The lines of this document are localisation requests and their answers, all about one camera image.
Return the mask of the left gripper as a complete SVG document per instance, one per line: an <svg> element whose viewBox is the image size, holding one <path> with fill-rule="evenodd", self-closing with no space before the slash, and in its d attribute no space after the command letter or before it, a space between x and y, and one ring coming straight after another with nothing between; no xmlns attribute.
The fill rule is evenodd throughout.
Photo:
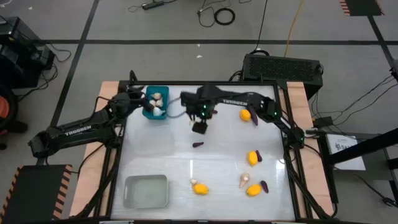
<svg viewBox="0 0 398 224"><path fill-rule="evenodd" d="M143 88L131 88L123 93L123 107L126 110L142 106L145 111L151 112L155 108L153 104L146 101L146 93Z"/></svg>

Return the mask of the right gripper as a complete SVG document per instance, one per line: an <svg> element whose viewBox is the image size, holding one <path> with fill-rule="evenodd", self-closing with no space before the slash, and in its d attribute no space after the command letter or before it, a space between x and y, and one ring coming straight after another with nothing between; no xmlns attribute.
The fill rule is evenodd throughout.
<svg viewBox="0 0 398 224"><path fill-rule="evenodd" d="M205 120L211 119L215 108L215 85L203 85L195 93L182 91L180 93L181 105L185 107L185 112L191 121L199 118L201 122L195 122L192 131L198 134L205 134L207 123Z"/></svg>

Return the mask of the large purple eggplant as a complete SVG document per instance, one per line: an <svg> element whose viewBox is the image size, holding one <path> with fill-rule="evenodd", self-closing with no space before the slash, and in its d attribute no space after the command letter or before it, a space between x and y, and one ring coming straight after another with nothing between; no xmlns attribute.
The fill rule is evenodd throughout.
<svg viewBox="0 0 398 224"><path fill-rule="evenodd" d="M258 125L258 119L257 119L257 113L256 113L255 109L252 106L249 106L248 110L249 110L249 113L251 115L251 120L257 126Z"/></svg>

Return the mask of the teal plastic basket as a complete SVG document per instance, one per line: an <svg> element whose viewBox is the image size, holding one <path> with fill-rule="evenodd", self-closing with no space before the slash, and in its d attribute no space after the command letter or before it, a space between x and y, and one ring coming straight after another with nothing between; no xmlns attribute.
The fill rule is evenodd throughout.
<svg viewBox="0 0 398 224"><path fill-rule="evenodd" d="M152 111L148 112L145 111L144 109L142 110L142 115L146 117L147 119L154 119L154 120L163 120L166 119L166 111L168 108L168 101L169 101L169 88L167 86L147 86L146 87L146 96L148 101L154 100L152 97L152 94L154 93L160 93L162 95L162 100L163 100L163 107L161 107L161 110L165 110L165 113L162 116L154 116Z"/></svg>

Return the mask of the black power strip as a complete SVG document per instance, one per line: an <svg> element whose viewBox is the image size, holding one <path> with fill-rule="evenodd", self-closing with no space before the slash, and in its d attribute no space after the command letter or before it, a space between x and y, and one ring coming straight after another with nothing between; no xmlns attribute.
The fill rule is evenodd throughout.
<svg viewBox="0 0 398 224"><path fill-rule="evenodd" d="M150 3L145 3L142 5L143 10L149 10L149 9L153 9L156 7L160 7L163 6L165 3L163 0L160 1L152 1Z"/></svg>

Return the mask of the black computer case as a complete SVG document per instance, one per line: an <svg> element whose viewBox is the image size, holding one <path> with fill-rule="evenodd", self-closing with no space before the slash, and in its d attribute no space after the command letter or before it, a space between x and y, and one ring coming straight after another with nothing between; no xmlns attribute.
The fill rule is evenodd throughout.
<svg viewBox="0 0 398 224"><path fill-rule="evenodd" d="M242 81L302 82L309 100L323 86L323 65L318 60L246 54Z"/></svg>

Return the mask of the small black box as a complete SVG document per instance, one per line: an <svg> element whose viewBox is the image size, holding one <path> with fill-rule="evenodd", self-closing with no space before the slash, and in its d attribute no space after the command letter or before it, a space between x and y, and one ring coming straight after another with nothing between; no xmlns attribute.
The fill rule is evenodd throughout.
<svg viewBox="0 0 398 224"><path fill-rule="evenodd" d="M324 127L333 126L333 119L331 116L313 118L313 126L315 128L324 128Z"/></svg>

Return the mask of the black equipment stack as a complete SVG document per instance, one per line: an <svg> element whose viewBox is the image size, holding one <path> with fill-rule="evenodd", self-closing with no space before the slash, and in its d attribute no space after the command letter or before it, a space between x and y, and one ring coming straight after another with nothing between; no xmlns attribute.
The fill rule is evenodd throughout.
<svg viewBox="0 0 398 224"><path fill-rule="evenodd" d="M12 89L36 87L55 54L19 17L0 16L0 83Z"/></svg>

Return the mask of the orange and black device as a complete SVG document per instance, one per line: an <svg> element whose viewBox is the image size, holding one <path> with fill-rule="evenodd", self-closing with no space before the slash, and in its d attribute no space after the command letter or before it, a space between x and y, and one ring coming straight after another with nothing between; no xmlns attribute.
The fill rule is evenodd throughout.
<svg viewBox="0 0 398 224"><path fill-rule="evenodd" d="M7 133L24 133L28 125L17 120L19 103L14 92L0 83L0 137Z"/></svg>

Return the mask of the black mat striped edge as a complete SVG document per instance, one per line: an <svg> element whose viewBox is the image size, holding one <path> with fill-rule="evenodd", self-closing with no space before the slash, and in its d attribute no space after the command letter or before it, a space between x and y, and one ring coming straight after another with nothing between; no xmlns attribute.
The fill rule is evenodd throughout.
<svg viewBox="0 0 398 224"><path fill-rule="evenodd" d="M72 170L70 164L18 167L0 210L0 224L61 219Z"/></svg>
<svg viewBox="0 0 398 224"><path fill-rule="evenodd" d="M378 0L338 0L346 16L383 16Z"/></svg>

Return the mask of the white paper sheet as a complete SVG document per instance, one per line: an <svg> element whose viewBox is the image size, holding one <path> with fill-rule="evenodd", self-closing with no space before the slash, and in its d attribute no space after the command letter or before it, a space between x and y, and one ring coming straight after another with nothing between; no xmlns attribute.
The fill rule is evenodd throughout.
<svg viewBox="0 0 398 224"><path fill-rule="evenodd" d="M326 134L325 141L332 158L332 162L337 169L353 171L366 170L362 156L358 156L348 150L359 143L356 136Z"/></svg>

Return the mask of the black stand beam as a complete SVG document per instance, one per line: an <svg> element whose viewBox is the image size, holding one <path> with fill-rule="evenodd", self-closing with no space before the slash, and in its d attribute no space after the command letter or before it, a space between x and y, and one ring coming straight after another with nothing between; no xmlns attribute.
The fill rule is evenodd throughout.
<svg viewBox="0 0 398 224"><path fill-rule="evenodd" d="M366 167L365 171L339 170L334 166L329 150L327 149L326 134L337 134L331 131L317 131L317 143L320 148L321 159L326 175L326 182L333 203L338 203L335 186L334 172L344 172L360 178L363 182L367 180L386 180L391 186L394 198L384 196L374 187L370 187L390 207L398 208L398 178L394 172L398 170L398 157L391 159L387 148L398 147L398 128L384 134L361 134L347 133L343 135L356 136L359 143L348 150L358 156L362 156Z"/></svg>

